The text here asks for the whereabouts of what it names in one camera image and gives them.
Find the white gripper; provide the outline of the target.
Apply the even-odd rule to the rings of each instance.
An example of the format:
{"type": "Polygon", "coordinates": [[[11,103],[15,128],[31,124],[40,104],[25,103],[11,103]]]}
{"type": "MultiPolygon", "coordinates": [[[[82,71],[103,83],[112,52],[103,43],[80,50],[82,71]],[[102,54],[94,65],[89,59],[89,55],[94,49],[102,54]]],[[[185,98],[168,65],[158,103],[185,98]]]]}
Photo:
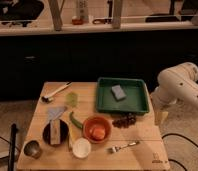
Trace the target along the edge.
{"type": "Polygon", "coordinates": [[[177,99],[162,87],[156,87],[151,93],[151,100],[155,111],[155,124],[161,125],[168,117],[168,111],[163,109],[174,105],[177,99]]]}

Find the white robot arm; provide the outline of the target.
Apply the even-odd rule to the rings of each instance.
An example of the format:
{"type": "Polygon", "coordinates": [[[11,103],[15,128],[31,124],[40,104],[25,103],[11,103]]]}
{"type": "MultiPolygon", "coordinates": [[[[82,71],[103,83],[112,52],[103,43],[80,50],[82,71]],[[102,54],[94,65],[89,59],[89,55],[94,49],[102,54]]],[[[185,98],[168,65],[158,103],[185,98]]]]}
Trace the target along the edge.
{"type": "Polygon", "coordinates": [[[167,118],[165,108],[178,99],[198,110],[198,66],[185,62],[162,70],[157,76],[158,86],[151,93],[155,112],[155,124],[160,125],[167,118]]]}

